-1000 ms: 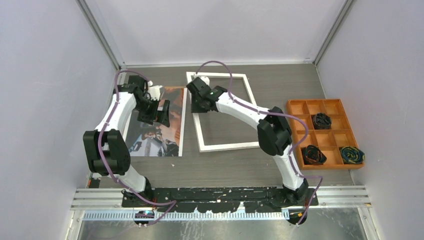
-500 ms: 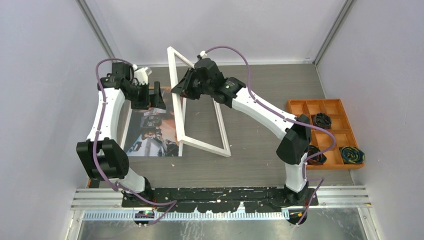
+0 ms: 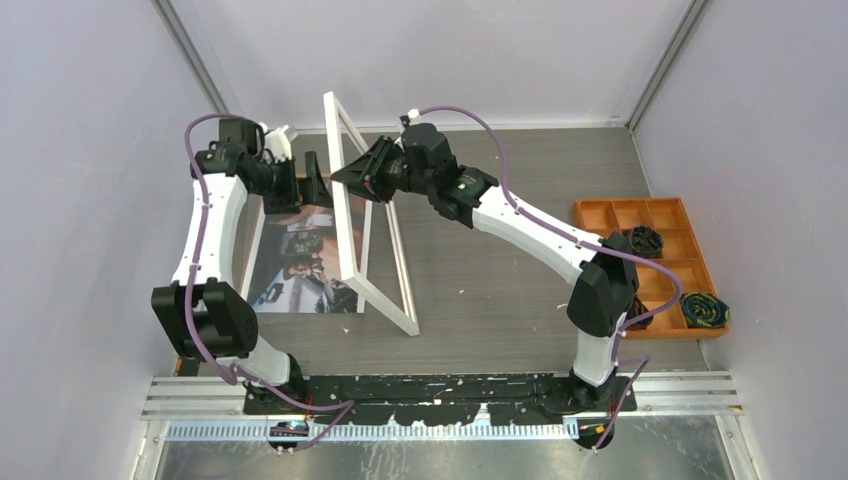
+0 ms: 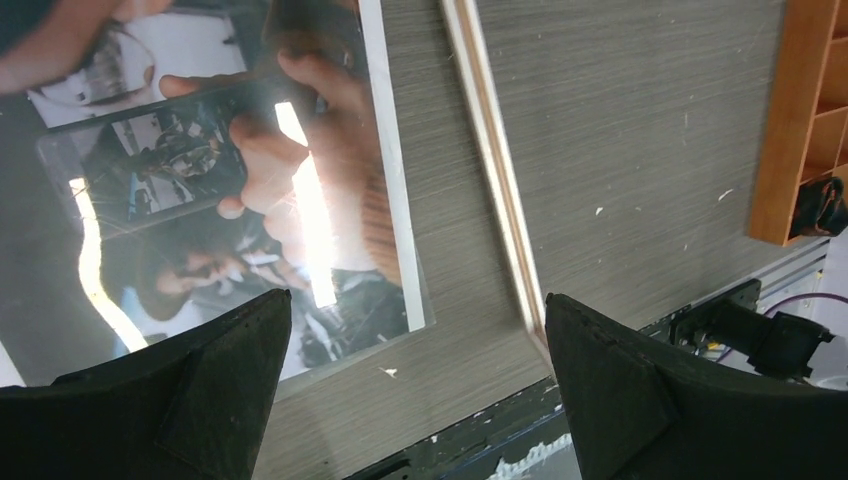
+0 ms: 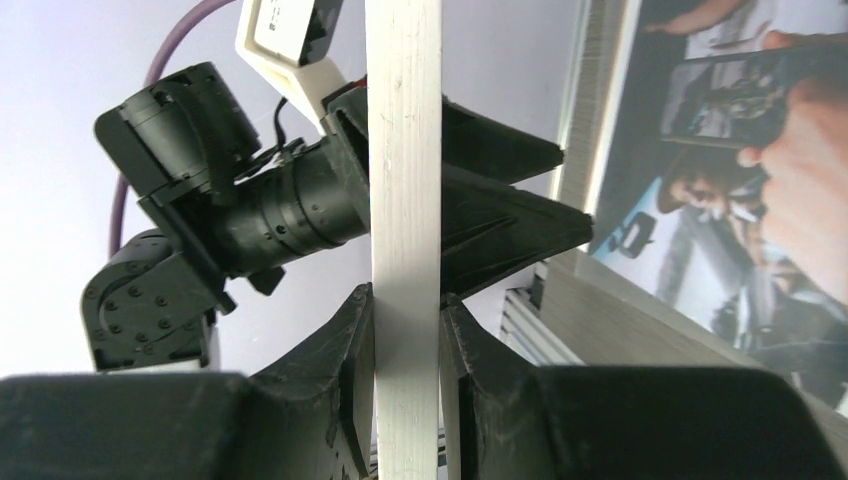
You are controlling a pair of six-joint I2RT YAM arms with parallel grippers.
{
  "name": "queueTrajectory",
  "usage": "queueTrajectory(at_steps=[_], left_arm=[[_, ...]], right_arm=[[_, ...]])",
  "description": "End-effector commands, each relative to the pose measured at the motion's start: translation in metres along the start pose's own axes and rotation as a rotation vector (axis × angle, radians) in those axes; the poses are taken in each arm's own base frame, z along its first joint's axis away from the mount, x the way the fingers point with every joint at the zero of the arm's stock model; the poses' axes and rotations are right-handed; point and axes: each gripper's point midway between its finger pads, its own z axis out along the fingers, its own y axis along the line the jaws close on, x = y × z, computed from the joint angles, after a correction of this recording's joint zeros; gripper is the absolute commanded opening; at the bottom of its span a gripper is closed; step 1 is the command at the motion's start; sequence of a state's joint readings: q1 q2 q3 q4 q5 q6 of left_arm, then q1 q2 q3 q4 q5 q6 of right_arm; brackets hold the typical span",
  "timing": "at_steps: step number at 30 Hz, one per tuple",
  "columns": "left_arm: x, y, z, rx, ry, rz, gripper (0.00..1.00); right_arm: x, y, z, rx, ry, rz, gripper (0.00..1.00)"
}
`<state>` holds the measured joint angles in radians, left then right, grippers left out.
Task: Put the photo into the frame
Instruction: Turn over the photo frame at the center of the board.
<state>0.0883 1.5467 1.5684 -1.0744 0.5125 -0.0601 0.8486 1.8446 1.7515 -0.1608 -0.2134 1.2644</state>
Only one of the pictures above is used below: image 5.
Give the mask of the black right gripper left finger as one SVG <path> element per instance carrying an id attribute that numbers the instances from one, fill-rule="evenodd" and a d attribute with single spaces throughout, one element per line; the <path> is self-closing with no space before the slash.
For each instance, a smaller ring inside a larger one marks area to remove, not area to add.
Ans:
<path id="1" fill-rule="evenodd" d="M 1 384 L 5 479 L 364 479 L 374 299 L 252 376 L 38 375 Z"/>

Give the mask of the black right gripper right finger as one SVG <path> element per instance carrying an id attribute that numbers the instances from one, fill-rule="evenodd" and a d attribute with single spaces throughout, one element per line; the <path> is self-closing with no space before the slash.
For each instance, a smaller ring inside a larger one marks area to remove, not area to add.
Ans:
<path id="1" fill-rule="evenodd" d="M 456 479 L 842 479 L 784 380 L 734 367 L 537 366 L 454 295 L 441 310 Z"/>

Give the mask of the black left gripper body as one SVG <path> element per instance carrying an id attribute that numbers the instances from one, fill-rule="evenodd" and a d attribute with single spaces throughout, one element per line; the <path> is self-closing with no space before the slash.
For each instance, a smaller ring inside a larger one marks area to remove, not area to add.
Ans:
<path id="1" fill-rule="evenodd" d="M 367 88 L 346 86 L 324 102 L 330 132 L 290 142 L 273 113 L 276 164 L 261 174 L 261 253 L 311 255 L 368 231 Z"/>

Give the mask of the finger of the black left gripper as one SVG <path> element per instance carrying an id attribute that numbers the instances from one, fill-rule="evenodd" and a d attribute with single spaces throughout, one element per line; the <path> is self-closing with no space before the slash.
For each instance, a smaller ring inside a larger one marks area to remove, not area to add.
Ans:
<path id="1" fill-rule="evenodd" d="M 558 144 L 443 99 L 444 163 L 514 184 L 553 170 L 563 159 Z"/>
<path id="2" fill-rule="evenodd" d="M 578 209 L 451 165 L 442 174 L 443 297 L 468 298 L 593 237 Z"/>

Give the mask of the light wooden picture frame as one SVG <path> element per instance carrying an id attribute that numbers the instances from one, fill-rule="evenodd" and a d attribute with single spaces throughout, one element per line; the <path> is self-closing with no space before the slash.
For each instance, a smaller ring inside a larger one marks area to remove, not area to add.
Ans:
<path id="1" fill-rule="evenodd" d="M 378 475 L 437 475 L 442 5 L 365 5 Z"/>

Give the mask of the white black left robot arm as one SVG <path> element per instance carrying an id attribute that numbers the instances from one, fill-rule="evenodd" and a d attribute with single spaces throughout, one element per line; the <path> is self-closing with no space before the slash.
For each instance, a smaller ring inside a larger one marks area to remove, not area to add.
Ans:
<path id="1" fill-rule="evenodd" d="M 218 315 L 244 278 L 274 292 L 288 263 L 370 230 L 367 83 L 322 100 L 313 144 L 259 137 L 210 62 L 129 97 L 95 136 L 138 195 L 153 228 L 89 281 L 80 310 L 99 372 L 210 361 Z M 590 215 L 517 183 L 561 157 L 547 140 L 442 104 L 441 290 L 467 298 L 588 243 Z"/>

